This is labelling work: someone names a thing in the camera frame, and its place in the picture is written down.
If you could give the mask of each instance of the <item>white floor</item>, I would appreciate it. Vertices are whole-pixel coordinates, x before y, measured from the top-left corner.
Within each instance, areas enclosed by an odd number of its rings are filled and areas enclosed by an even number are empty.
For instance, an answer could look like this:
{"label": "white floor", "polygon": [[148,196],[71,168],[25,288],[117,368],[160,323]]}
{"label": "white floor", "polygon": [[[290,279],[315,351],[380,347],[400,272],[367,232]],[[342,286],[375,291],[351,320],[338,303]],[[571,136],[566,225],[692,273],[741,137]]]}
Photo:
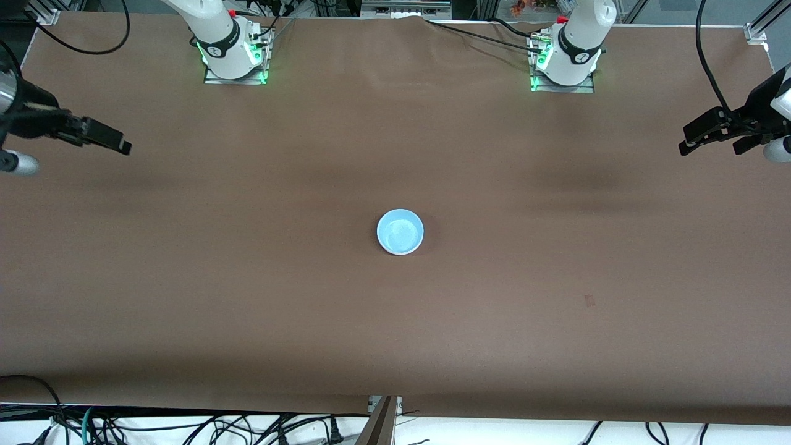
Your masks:
{"label": "white floor", "polygon": [[[157,417],[146,419],[123,419],[120,425],[136,428],[153,428],[169,425],[196,424],[208,417]],[[274,416],[250,417],[252,427],[264,429]],[[413,445],[428,439],[427,445],[579,445],[585,440],[593,422],[560,420],[485,420],[445,419],[421,417],[415,420],[399,418],[395,429],[395,445]],[[345,437],[359,434],[365,424],[364,418],[339,419],[341,434]],[[47,426],[46,420],[23,420],[0,423],[0,445],[31,443]],[[673,445],[698,445],[700,424],[665,424]],[[209,443],[213,428],[206,428],[193,442],[194,445]],[[654,425],[655,434],[659,428]],[[185,428],[163,432],[127,432],[128,445],[181,445],[192,432]],[[287,436],[290,445],[316,443],[324,437],[321,423],[296,430]],[[72,433],[71,443],[78,445],[80,438]],[[62,428],[52,430],[47,445],[65,443]],[[709,445],[786,445],[791,443],[791,427],[711,425],[704,444]],[[217,445],[244,445],[244,440],[232,434],[224,434]],[[593,437],[591,445],[656,445],[645,432],[644,424],[638,422],[604,422]]]}

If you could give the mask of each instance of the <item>metal frame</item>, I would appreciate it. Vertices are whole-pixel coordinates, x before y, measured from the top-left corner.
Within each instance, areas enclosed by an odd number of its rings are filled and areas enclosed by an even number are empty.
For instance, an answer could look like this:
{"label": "metal frame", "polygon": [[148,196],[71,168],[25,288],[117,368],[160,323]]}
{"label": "metal frame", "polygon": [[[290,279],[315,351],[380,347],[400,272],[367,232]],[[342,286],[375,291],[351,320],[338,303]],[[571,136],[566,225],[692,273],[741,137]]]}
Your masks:
{"label": "metal frame", "polygon": [[766,41],[766,30],[783,14],[791,10],[791,0],[775,0],[753,21],[744,26],[744,36],[749,44],[762,44]]}
{"label": "metal frame", "polygon": [[60,11],[79,11],[83,6],[85,0],[31,0],[25,11],[41,25],[54,25]]}
{"label": "metal frame", "polygon": [[392,445],[399,402],[397,396],[384,396],[365,422],[355,445]]}
{"label": "metal frame", "polygon": [[[621,7],[623,8],[623,1],[619,2]],[[648,3],[648,0],[638,0],[637,3],[634,4],[634,8],[629,11],[628,14],[621,20],[621,23],[626,23],[628,25],[634,23],[637,20],[638,15],[642,12],[643,8],[645,8],[645,4]]]}
{"label": "metal frame", "polygon": [[451,20],[450,0],[362,0],[362,18],[400,18],[419,16],[426,20]]}

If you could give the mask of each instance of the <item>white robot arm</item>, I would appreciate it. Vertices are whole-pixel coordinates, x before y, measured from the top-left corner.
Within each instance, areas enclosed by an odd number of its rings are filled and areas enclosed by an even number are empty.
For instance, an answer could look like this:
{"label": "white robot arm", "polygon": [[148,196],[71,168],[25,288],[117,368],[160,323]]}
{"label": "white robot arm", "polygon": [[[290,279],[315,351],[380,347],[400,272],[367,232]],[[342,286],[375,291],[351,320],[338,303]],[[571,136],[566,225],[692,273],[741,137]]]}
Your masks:
{"label": "white robot arm", "polygon": [[579,85],[596,69],[601,44],[617,17],[612,0],[577,0],[568,22],[549,28],[551,48],[536,68],[559,85]]}
{"label": "white robot arm", "polygon": [[261,25],[242,16],[231,17],[222,0],[162,2],[187,22],[204,62],[217,77],[241,78],[263,62]]}

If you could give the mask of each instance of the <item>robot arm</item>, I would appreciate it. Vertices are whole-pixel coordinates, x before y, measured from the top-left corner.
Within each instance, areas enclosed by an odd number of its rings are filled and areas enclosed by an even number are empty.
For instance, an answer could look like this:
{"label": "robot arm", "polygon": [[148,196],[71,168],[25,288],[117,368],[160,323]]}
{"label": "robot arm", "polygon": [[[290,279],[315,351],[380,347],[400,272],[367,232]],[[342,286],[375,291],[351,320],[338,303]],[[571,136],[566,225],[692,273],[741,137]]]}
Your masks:
{"label": "robot arm", "polygon": [[612,0],[578,0],[567,23],[549,28],[551,47],[536,68],[559,85],[579,85],[596,69],[601,44],[617,17]]}
{"label": "robot arm", "polygon": [[238,79],[263,62],[261,25],[232,17],[222,0],[162,0],[187,22],[203,61],[219,78]]}
{"label": "robot arm", "polygon": [[728,113],[714,107],[684,127],[682,156],[707,143],[739,138],[736,154],[766,144],[772,162],[791,162],[791,63],[774,73],[747,96],[744,106]]}

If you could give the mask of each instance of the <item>brown table surface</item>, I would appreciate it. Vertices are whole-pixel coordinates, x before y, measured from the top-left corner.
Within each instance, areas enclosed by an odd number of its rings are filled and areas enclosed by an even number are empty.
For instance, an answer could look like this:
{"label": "brown table surface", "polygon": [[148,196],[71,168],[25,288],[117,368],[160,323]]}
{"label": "brown table surface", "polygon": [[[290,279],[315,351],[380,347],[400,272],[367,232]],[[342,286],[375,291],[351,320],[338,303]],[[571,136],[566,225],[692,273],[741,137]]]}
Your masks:
{"label": "brown table surface", "polygon": [[[53,31],[106,48],[123,16]],[[679,156],[716,104],[692,29],[613,29],[593,95],[418,18],[299,20],[260,87],[203,85],[189,36],[36,38],[25,76],[134,149],[6,143],[41,171],[0,177],[3,374],[74,403],[791,424],[791,170]],[[770,74],[739,29],[704,44],[732,106]],[[426,225],[408,257],[375,239],[394,207]]]}

